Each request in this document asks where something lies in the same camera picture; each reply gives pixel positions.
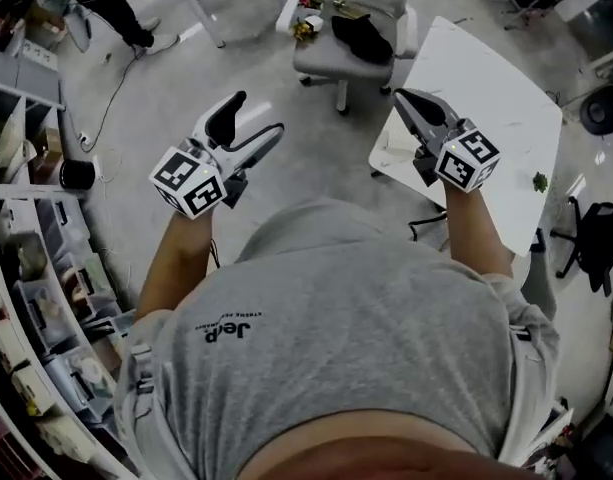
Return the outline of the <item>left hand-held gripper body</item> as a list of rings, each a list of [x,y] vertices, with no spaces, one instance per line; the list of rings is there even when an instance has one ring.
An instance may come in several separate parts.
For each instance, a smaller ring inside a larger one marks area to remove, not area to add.
[[[198,218],[219,203],[233,208],[248,186],[243,170],[226,178],[211,150],[193,138],[170,147],[149,181],[168,205],[187,218]]]

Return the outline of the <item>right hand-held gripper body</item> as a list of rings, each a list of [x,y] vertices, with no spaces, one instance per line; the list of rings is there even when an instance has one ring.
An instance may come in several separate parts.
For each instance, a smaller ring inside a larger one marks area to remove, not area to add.
[[[431,130],[420,143],[413,165],[427,186],[441,179],[471,192],[481,187],[500,161],[500,150],[470,119]]]

